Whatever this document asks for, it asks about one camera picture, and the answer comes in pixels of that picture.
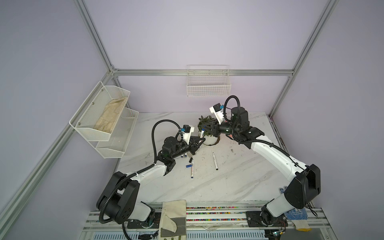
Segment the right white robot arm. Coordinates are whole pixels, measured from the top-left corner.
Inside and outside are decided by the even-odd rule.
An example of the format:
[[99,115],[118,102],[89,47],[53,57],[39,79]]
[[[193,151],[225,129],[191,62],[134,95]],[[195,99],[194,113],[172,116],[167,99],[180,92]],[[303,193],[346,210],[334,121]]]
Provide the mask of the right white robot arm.
[[260,154],[289,181],[286,190],[262,207],[261,224],[272,226],[284,213],[305,208],[321,193],[321,170],[314,164],[307,165],[275,145],[266,134],[252,127],[249,114],[243,107],[231,110],[226,117],[226,107],[216,104],[210,107],[214,119],[202,125],[202,130],[214,137],[226,135],[239,145]]

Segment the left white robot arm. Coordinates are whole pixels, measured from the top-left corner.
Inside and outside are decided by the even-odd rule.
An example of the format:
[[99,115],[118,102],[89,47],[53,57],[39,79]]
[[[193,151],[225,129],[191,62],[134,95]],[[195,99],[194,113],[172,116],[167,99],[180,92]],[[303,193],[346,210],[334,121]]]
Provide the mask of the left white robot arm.
[[114,173],[97,200],[99,222],[122,224],[128,219],[145,222],[151,218],[154,210],[144,203],[137,202],[140,187],[170,173],[176,165],[175,158],[187,153],[194,155],[204,142],[204,138],[195,136],[192,136],[188,143],[168,137],[153,164],[130,174]]

